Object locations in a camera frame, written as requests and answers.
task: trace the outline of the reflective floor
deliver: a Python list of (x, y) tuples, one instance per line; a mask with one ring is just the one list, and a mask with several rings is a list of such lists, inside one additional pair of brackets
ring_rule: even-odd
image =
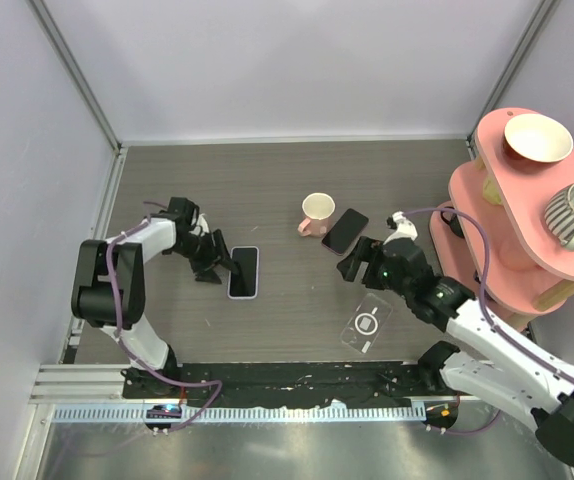
[[(493, 413), (487, 405), (463, 404), (455, 428), (478, 428)], [(386, 422), (198, 425), (168, 437), (145, 432), (137, 424), (54, 425), (38, 478), (573, 478), (532, 433), (506, 416), (489, 431), (471, 437), (441, 436), (417, 424)], [(130, 443), (121, 447), (124, 442)], [(101, 456), (83, 457), (81, 452)]]

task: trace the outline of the white magnetic ring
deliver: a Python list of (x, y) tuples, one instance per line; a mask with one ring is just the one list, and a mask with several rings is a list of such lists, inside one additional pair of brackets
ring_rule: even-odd
[[(374, 328), (372, 328), (371, 330), (367, 331), (367, 330), (363, 330), (362, 328), (360, 328), (360, 326), (358, 325), (358, 321), (363, 319), (363, 318), (369, 318), (370, 320), (374, 321)], [(358, 315), (355, 319), (354, 319), (354, 327), (356, 328), (356, 331), (358, 333), (360, 333), (361, 335), (373, 335), (374, 333), (376, 333), (376, 330), (378, 330), (378, 320), (376, 320), (376, 317), (374, 317), (371, 313), (361, 313), (360, 315)]]

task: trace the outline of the smartphone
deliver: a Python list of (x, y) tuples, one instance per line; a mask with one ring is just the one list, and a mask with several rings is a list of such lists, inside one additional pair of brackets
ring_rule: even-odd
[(322, 243), (332, 252), (342, 255), (358, 238), (368, 223), (369, 219), (366, 216), (353, 208), (348, 208), (336, 222), (336, 225), (327, 232)]
[(234, 247), (231, 258), (238, 265), (238, 273), (229, 272), (227, 296), (231, 299), (256, 298), (258, 294), (258, 247)]

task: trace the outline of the pink mug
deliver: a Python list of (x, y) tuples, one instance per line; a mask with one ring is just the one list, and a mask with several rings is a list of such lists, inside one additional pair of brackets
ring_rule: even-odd
[(301, 237), (322, 237), (329, 231), (331, 216), (336, 210), (334, 199), (326, 193), (312, 193), (303, 200), (305, 219), (298, 225)]

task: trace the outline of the smartphone screen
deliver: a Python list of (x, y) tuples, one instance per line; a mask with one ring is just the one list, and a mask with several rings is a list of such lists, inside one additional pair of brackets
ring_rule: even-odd
[(323, 238), (323, 245), (342, 255), (367, 226), (369, 219), (353, 208), (348, 208)]
[(234, 247), (231, 258), (238, 274), (229, 272), (229, 298), (256, 298), (258, 294), (258, 247)]

